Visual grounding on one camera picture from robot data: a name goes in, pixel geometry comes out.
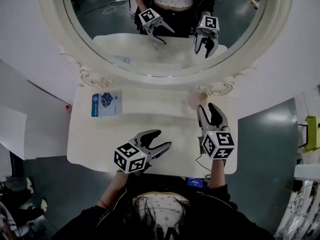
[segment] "blue label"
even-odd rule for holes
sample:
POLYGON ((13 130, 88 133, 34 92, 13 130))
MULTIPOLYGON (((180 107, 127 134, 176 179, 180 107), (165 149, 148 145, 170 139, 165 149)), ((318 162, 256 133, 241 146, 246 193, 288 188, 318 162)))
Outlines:
POLYGON ((99 116, 99 93, 96 93, 92 96, 91 116, 93 118, 96 118, 99 116))

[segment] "small screen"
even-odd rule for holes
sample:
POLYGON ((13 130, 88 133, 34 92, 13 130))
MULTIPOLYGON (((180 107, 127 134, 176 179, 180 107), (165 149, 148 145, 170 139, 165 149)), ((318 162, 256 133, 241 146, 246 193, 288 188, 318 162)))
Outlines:
POLYGON ((204 187, 204 180, 199 178, 188 178, 187 184, 192 187, 203 188, 204 187))

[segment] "shoe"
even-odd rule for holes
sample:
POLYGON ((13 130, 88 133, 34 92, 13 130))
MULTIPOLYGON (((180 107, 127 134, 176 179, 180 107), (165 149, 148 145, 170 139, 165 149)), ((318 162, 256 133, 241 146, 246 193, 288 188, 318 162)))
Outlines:
POLYGON ((44 200, 44 199, 41 200, 40 208, 41 208, 44 212, 47 211, 47 209, 48 209, 48 203, 47 203, 46 200, 44 200))
POLYGON ((33 194, 35 191, 34 191, 34 188, 32 187, 32 182, 31 182, 31 180, 28 178, 28 177, 26 177, 26 188, 28 189, 28 190, 30 190, 30 193, 31 194, 33 194))

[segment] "white table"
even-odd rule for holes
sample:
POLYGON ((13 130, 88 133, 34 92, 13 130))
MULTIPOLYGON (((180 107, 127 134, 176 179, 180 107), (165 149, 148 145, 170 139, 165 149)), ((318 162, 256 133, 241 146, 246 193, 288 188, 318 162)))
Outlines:
MULTIPOLYGON (((184 91, 122 88, 122 116, 91 117, 92 95, 117 88, 78 87, 72 107, 69 126, 67 159, 100 172, 115 172, 114 151, 132 139, 137 133, 159 129, 162 134, 152 147, 172 142, 168 152, 151 162, 147 170, 151 174, 203 178, 210 172, 195 159, 200 156, 201 135, 197 112, 188 105, 184 91)), ((209 96, 208 101, 217 105, 227 116, 236 148, 228 158, 225 173, 237 169, 238 121, 227 96, 209 96)), ((198 160, 211 168, 207 155, 198 160)))
POLYGON ((97 35, 93 40, 104 51, 113 56, 120 56, 122 60, 139 69, 159 69, 170 71, 189 68, 206 60, 212 60, 227 50, 224 45, 218 46, 215 53, 205 58, 206 49, 202 45, 198 54, 195 54, 193 38, 161 36, 166 44, 156 43, 147 35, 116 33, 97 35))

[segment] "mirror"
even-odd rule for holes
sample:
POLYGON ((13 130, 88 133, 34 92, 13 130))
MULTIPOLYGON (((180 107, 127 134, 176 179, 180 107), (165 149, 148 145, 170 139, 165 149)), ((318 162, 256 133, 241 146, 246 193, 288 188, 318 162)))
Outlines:
POLYGON ((115 59, 112 64, 118 60, 132 72, 152 69, 151 76, 162 77, 183 76, 183 69, 226 53, 263 7, 261 0, 70 1, 86 34, 115 59))

